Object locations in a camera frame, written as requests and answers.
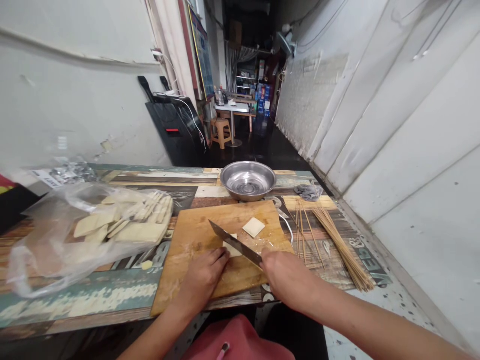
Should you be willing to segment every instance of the rag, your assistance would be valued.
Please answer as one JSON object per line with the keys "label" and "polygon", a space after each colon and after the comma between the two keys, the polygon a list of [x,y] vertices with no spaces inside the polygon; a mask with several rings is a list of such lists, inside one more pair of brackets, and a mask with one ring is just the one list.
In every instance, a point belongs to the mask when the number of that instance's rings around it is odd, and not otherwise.
{"label": "rag", "polygon": [[324,189],[319,185],[299,185],[293,190],[307,201],[318,201],[324,193]]}

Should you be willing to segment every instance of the plastic stool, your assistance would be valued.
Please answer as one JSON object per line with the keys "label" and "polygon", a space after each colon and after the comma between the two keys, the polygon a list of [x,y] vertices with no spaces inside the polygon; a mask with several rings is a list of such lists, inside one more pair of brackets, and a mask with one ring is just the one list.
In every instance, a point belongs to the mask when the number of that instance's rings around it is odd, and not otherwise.
{"label": "plastic stool", "polygon": [[[217,137],[214,137],[213,127],[216,127]],[[230,123],[228,120],[222,118],[215,118],[210,121],[211,140],[220,144],[220,149],[225,149],[225,143],[232,141],[232,131],[230,130]]]}

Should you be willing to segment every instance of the white table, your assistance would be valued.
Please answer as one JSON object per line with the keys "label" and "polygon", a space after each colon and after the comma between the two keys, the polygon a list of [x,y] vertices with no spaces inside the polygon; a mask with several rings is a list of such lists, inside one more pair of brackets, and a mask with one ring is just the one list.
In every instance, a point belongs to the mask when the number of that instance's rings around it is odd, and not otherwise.
{"label": "white table", "polygon": [[220,111],[229,111],[230,112],[230,129],[231,129],[231,144],[227,143],[225,146],[231,147],[231,148],[237,148],[242,145],[241,140],[235,140],[235,120],[234,120],[234,113],[249,113],[250,108],[247,104],[244,103],[239,103],[237,102],[235,106],[232,105],[224,105],[224,106],[218,106],[215,105],[216,110]]}

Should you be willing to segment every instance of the poster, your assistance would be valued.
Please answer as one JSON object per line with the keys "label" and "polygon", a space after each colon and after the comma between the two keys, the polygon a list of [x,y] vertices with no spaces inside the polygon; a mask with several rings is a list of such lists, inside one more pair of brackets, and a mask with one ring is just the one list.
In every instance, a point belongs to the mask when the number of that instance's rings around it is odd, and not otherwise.
{"label": "poster", "polygon": [[215,96],[214,78],[212,76],[212,65],[210,63],[209,40],[200,19],[195,15],[191,7],[188,8],[190,12],[191,30],[195,40],[196,57],[200,65],[203,91],[205,97],[209,99]]}

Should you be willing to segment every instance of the kettle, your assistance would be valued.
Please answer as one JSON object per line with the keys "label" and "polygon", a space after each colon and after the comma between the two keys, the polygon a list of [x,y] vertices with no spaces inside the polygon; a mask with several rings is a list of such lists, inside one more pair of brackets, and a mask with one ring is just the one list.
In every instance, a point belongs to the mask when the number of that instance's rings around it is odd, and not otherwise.
{"label": "kettle", "polygon": [[215,92],[215,102],[218,106],[225,106],[229,103],[229,98],[222,88],[219,88]]}

